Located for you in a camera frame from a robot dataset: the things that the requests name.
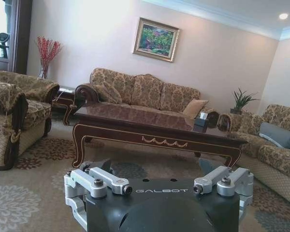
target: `vase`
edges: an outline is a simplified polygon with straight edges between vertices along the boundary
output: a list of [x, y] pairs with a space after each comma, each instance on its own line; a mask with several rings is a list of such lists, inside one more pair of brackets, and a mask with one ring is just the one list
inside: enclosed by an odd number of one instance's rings
[[40, 70], [40, 74], [39, 77], [46, 79], [47, 78], [47, 72], [48, 72], [48, 65], [41, 65], [41, 70]]

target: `screw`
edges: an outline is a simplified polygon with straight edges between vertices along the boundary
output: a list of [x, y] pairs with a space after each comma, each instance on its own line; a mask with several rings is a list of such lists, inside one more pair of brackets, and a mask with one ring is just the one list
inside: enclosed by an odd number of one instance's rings
[[132, 193], [132, 187], [129, 185], [126, 185], [123, 189], [123, 195], [129, 195]]
[[195, 194], [199, 195], [200, 193], [203, 192], [203, 188], [201, 185], [195, 185], [193, 186], [193, 191]]
[[95, 180], [93, 181], [93, 184], [94, 184], [96, 187], [101, 187], [101, 186], [103, 186], [103, 180], [101, 180], [101, 179], [95, 179]]
[[224, 178], [221, 179], [221, 182], [224, 185], [230, 185], [231, 184], [231, 179], [230, 178], [227, 178], [227, 177], [224, 177]]

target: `patterned rug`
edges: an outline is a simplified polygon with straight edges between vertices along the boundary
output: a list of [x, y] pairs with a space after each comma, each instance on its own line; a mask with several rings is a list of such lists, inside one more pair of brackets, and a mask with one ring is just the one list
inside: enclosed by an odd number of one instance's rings
[[[83, 231], [64, 201], [63, 176], [72, 169], [74, 144], [52, 137], [43, 138], [29, 148], [13, 169], [0, 172], [0, 232]], [[120, 177], [203, 175], [198, 160], [190, 152], [104, 143], [100, 148], [86, 147], [86, 160], [110, 158], [114, 174]], [[240, 231], [290, 232], [290, 203], [255, 183], [254, 201], [240, 224]]]

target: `recessed ceiling light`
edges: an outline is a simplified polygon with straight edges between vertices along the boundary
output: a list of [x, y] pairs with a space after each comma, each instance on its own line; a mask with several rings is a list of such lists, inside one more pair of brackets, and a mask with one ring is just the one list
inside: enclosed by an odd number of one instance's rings
[[288, 18], [288, 14], [286, 14], [286, 13], [280, 14], [279, 18], [282, 19], [282, 20], [287, 19]]

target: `picture frame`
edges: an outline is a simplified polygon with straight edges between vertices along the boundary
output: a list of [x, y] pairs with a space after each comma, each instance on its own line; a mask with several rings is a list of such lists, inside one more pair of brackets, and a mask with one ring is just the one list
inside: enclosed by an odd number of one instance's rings
[[133, 53], [173, 62], [179, 31], [176, 27], [140, 18]]

